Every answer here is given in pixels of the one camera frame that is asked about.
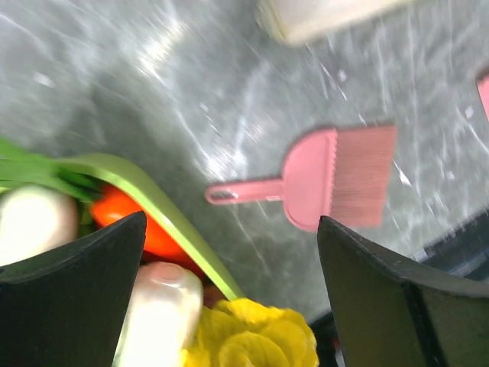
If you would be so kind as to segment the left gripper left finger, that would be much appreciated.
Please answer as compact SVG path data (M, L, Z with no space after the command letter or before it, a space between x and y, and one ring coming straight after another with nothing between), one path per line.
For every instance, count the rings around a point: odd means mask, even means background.
M3 366L110 366L140 264L135 224L1 268Z

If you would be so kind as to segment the pink hand brush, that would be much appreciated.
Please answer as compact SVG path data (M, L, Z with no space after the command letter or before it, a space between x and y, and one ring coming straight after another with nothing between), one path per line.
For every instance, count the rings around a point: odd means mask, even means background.
M280 201L288 220L307 232L317 230L321 216L346 226L379 226L396 139L391 124L320 129L292 147L279 178L222 183L205 197L216 206Z

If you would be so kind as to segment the pink dustpan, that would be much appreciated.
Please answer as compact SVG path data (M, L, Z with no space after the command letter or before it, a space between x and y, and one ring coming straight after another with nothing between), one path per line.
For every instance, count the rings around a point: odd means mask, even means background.
M489 73L482 73L477 79L478 94L487 120L489 120Z

